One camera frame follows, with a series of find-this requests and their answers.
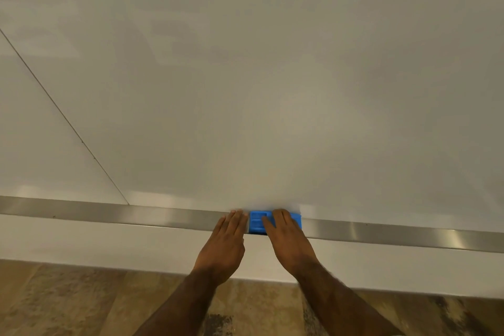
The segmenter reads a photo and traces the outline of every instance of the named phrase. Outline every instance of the brown floor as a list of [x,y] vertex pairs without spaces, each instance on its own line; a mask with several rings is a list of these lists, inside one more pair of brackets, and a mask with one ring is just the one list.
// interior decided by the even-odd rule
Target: brown floor
[[[1,336],[130,336],[183,277],[0,260]],[[407,335],[504,335],[504,301],[359,291]],[[325,334],[296,285],[231,280],[204,336]]]

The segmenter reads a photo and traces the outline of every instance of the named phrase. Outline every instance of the blue sponge holder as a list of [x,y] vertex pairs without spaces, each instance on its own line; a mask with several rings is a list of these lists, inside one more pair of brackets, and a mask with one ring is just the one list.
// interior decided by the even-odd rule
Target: blue sponge holder
[[[259,234],[259,235],[266,235],[266,230],[264,228],[264,225],[262,224],[262,217],[266,217],[270,220],[270,222],[276,226],[275,224],[275,219],[273,218],[273,213],[272,212],[266,212],[266,211],[253,211],[249,213],[250,217],[250,223],[249,223],[249,234]],[[302,228],[301,225],[301,214],[296,214],[295,212],[290,213],[290,217],[294,219],[297,224],[299,225],[300,228]]]

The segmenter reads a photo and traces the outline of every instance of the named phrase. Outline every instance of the diagonal line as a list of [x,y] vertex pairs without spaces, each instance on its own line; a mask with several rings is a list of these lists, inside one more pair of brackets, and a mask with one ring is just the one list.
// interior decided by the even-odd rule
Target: diagonal line
[[73,132],[77,135],[77,137],[79,138],[79,140],[83,143],[83,145],[86,147],[86,149],[88,150],[89,154],[92,155],[92,157],[94,158],[94,160],[96,161],[96,163],[101,167],[101,169],[103,170],[103,172],[105,173],[105,175],[109,178],[110,182],[112,182],[112,185],[114,185],[114,187],[117,189],[117,191],[119,192],[119,194],[123,197],[124,201],[129,204],[128,200],[126,199],[126,197],[124,196],[123,192],[121,192],[121,190],[117,187],[116,183],[112,180],[112,178],[110,178],[110,175],[107,173],[107,171],[103,168],[103,166],[101,165],[100,161],[97,160],[97,158],[95,157],[95,155],[93,154],[93,152],[91,151],[91,149],[86,145],[86,143],[82,140],[82,137],[79,136],[79,133],[77,133],[77,130],[75,130],[75,128],[73,127],[73,125],[70,123],[70,121],[68,120],[68,118],[66,118],[66,116],[63,114],[63,112],[61,111],[60,107],[54,102],[53,98],[51,97],[51,95],[47,92],[47,90],[44,88],[44,86],[42,85],[42,83],[40,82],[40,80],[37,78],[37,76],[35,76],[35,74],[33,73],[33,71],[30,69],[30,67],[28,66],[28,64],[26,64],[26,61],[21,57],[21,55],[19,54],[19,52],[16,50],[16,48],[14,47],[14,45],[10,42],[9,38],[7,37],[7,35],[5,33],[3,33],[2,29],[0,29],[0,33],[3,35],[3,37],[5,38],[5,40],[7,40],[7,42],[9,43],[9,45],[11,46],[11,48],[14,50],[14,52],[16,52],[16,55],[18,55],[18,57],[21,59],[21,61],[23,62],[23,64],[25,65],[26,69],[28,69],[28,71],[31,73],[31,75],[33,76],[33,78],[37,81],[37,83],[40,85],[40,87],[42,88],[42,90],[45,92],[45,94],[47,95],[47,97],[49,97],[49,99],[52,101],[52,103],[54,104],[54,106],[56,107],[56,109],[58,109],[58,112],[61,113],[61,116],[63,116],[63,118],[65,119],[65,121],[70,125],[70,127],[72,128]]

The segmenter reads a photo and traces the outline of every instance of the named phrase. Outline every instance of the metal edge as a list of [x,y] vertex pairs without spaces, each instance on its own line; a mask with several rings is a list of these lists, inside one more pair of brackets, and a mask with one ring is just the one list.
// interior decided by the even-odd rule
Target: metal edge
[[[0,196],[0,214],[212,231],[225,212]],[[303,218],[308,238],[504,253],[504,233]]]

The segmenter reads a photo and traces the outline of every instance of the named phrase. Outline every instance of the glossy white surface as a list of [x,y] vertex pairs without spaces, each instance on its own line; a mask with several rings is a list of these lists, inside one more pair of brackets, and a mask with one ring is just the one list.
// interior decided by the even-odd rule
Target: glossy white surface
[[504,231],[504,0],[0,0],[131,204]]
[[[210,232],[0,215],[0,258],[187,274]],[[293,282],[269,239],[245,235],[233,277]],[[504,299],[504,254],[311,240],[352,288]]]
[[126,203],[0,34],[0,195]]

